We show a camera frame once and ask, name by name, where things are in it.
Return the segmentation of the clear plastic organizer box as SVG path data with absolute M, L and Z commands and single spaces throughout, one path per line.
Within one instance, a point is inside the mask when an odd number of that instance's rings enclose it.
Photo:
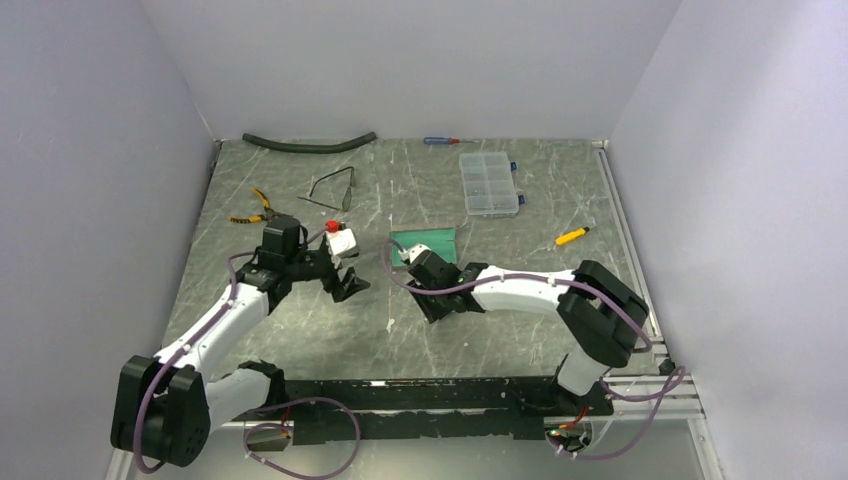
M 515 185 L 517 164 L 505 152 L 463 153 L 458 166 L 469 216 L 499 218 L 518 214 L 525 199 Z

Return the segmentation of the yellow utility knife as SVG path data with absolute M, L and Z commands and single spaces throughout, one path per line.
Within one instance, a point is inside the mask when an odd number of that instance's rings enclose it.
M 564 246 L 564 245 L 571 243 L 574 240 L 586 235 L 591 230 L 592 230 L 591 227 L 581 227 L 581 228 L 575 229 L 573 231 L 570 231 L 568 233 L 565 233 L 563 235 L 560 235 L 559 237 L 556 238 L 555 245 L 556 246 Z

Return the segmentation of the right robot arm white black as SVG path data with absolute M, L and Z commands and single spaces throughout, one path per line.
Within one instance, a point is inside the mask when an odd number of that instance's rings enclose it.
M 646 302 L 606 267 L 584 260 L 572 270 L 525 272 L 487 263 L 464 268 L 427 247 L 406 256 L 406 289 L 430 322 L 453 313 L 518 311 L 558 317 L 576 341 L 558 367 L 550 401 L 577 413 L 601 376 L 647 351 Z

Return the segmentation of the aluminium frame rail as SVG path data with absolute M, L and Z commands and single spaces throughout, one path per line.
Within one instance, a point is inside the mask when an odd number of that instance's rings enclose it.
M 268 403 L 275 397 L 273 388 L 283 388 L 286 382 L 278 370 L 264 373 L 239 369 L 211 383 L 205 383 L 193 370 L 166 377 L 159 384 L 153 384 L 145 376 L 124 375 L 118 389 L 115 424 L 122 431 L 129 431 L 135 424 L 144 395 L 150 393 L 146 426 L 166 433 L 182 430 L 210 432 L 227 423 L 224 417 L 245 407 L 258 405 L 261 412 L 269 411 Z M 656 406 L 666 397 L 693 399 L 695 396 L 693 386 L 686 384 L 684 377 L 677 374 L 672 375 L 667 384 L 656 392 L 643 392 L 646 384 L 646 380 L 637 381 L 636 392 L 626 392 L 623 385 L 617 383 L 599 381 L 595 385 L 600 386 L 607 399 L 611 400 L 613 411 L 617 403 Z

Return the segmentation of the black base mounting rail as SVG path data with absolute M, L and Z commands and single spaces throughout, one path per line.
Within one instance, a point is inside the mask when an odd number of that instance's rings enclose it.
M 225 422 L 288 420 L 297 446 L 351 440 L 509 436 L 541 440 L 556 422 L 609 416 L 611 400 L 595 385 L 584 396 L 548 376 L 396 380 L 289 380 L 272 390 L 270 410 L 258 405 Z

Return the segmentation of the blue red screwdriver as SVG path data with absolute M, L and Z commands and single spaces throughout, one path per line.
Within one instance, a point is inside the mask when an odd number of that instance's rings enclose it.
M 475 140 L 461 139 L 461 138 L 455 138 L 455 137 L 436 137 L 436 136 L 429 136 L 429 137 L 424 137 L 424 138 L 423 138 L 423 143 L 424 143 L 425 145 L 429 145 L 429 146 L 435 146 L 435 145 L 456 145 L 456 144 L 463 144 L 463 143 L 470 143 L 470 144 L 474 144 L 474 143 L 475 143 Z

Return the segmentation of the yellow handled pliers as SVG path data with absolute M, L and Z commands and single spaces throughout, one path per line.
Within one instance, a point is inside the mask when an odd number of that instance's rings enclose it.
M 272 207 L 268 197 L 258 188 L 253 188 L 252 193 L 256 195 L 262 205 L 262 211 L 257 214 L 239 217 L 229 216 L 228 221 L 233 224 L 249 225 L 261 222 L 270 222 L 279 218 L 291 217 L 291 214 L 281 212 Z

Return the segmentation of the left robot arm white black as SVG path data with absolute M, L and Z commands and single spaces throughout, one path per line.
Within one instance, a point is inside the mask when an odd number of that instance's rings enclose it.
M 137 468 L 151 474 L 166 464 L 190 465 L 215 429 L 244 413 L 278 417 L 290 403 L 281 368 L 247 361 L 218 381 L 211 376 L 295 284 L 318 281 L 336 303 L 367 289 L 353 268 L 341 266 L 358 253 L 354 230 L 338 221 L 314 234 L 289 215 L 267 223 L 257 247 L 229 257 L 228 284 L 206 313 L 157 353 L 123 365 L 112 446 L 132 453 Z

